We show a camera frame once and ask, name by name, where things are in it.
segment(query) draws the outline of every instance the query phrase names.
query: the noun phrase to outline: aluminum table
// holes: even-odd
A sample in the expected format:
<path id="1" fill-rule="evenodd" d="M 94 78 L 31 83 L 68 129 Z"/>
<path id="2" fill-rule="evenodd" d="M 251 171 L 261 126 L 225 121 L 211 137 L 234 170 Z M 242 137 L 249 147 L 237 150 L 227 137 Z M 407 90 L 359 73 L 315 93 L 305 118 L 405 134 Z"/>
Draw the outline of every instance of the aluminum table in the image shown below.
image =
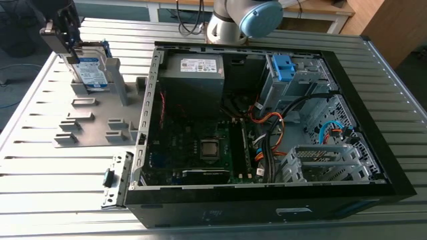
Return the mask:
<path id="1" fill-rule="evenodd" d="M 148 75 L 155 41 L 204 42 L 202 35 L 183 37 L 175 23 L 87 18 L 80 32 L 86 41 L 110 41 L 126 81 Z M 253 39 L 251 45 L 337 53 L 418 195 L 335 221 L 146 229 L 127 209 L 100 210 L 111 157 L 134 146 L 52 146 L 75 97 L 72 76 L 52 54 L 0 135 L 0 236 L 67 239 L 80 235 L 80 239 L 103 240 L 426 238 L 427 114 L 373 43 L 358 36 L 281 30 Z"/>

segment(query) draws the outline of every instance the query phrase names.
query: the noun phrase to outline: black cable cord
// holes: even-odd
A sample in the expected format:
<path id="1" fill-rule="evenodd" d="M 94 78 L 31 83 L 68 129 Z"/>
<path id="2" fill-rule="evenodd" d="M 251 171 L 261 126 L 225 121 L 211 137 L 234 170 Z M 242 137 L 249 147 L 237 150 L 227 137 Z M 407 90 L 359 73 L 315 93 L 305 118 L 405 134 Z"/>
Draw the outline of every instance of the black cable cord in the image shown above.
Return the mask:
<path id="1" fill-rule="evenodd" d="M 299 5 L 299 13 L 298 13 L 298 19 L 301 19 L 303 17 L 303 6 L 302 6 L 302 2 L 301 0 L 297 0 L 298 5 Z"/>
<path id="2" fill-rule="evenodd" d="M 200 31 L 195 33 L 195 30 L 196 30 L 198 25 L 199 25 L 202 6 L 204 6 L 203 0 L 199 1 L 199 11 L 198 11 L 198 17 L 196 17 L 196 20 L 195 20 L 194 27 L 192 27 L 191 30 L 188 30 L 188 28 L 187 28 L 186 25 L 184 25 L 184 22 L 182 21 L 182 16 L 180 16 L 180 3 L 179 3 L 179 0 L 176 0 L 176 16 L 178 16 L 178 21 L 179 21 L 178 31 L 179 31 L 179 33 L 180 33 L 184 37 L 190 36 L 191 34 L 192 34 L 192 35 L 199 35 L 199 34 L 200 34 Z"/>
<path id="3" fill-rule="evenodd" d="M 306 95 L 306 96 L 299 97 L 298 99 L 295 99 L 295 100 L 290 103 L 290 105 L 287 105 L 286 109 L 283 110 L 283 112 L 282 112 L 282 117 L 283 117 L 283 119 L 286 119 L 286 116 L 287 116 L 289 112 L 291 112 L 291 111 L 293 111 L 303 102 L 306 102 L 307 100 L 310 100 L 310 99 L 330 99 L 330 98 L 333 98 L 335 95 L 339 95 L 339 94 L 341 94 L 339 92 L 331 91 L 331 92 L 329 92 L 329 93 L 314 93 L 314 94 L 311 94 L 311 95 Z M 269 133 L 273 132 L 273 130 L 275 129 L 275 126 L 278 125 L 278 123 L 279 123 L 279 119 L 277 119 L 277 121 L 273 123 L 270 129 L 267 130 L 265 139 L 267 139 L 267 136 L 270 137 Z M 273 177 L 274 179 L 275 179 L 277 176 L 279 175 L 279 173 L 281 173 L 282 169 L 286 167 L 286 165 L 287 165 L 286 162 L 283 162 L 283 163 L 281 164 L 281 166 L 279 166 L 279 168 L 278 168 L 278 170 L 277 170 L 277 172 L 275 172 L 275 174 L 274 174 L 274 177 Z"/>

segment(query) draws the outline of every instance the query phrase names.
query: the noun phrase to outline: red wire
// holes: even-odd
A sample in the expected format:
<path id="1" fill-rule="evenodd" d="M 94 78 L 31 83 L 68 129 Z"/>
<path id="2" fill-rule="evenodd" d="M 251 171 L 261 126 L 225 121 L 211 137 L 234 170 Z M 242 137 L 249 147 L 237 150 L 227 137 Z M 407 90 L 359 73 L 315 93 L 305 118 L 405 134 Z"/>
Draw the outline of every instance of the red wire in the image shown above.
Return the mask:
<path id="1" fill-rule="evenodd" d="M 163 128 L 163 120 L 164 120 L 164 117 L 166 117 L 166 105 L 167 105 L 167 100 L 166 100 L 166 96 L 163 95 L 163 92 L 160 92 L 160 96 L 162 96 L 160 128 Z"/>
<path id="2" fill-rule="evenodd" d="M 343 130 L 341 129 L 333 129 L 333 132 L 343 132 Z M 325 139 L 323 139 L 323 143 L 322 144 L 327 144 L 330 140 L 330 133 L 326 134 Z"/>

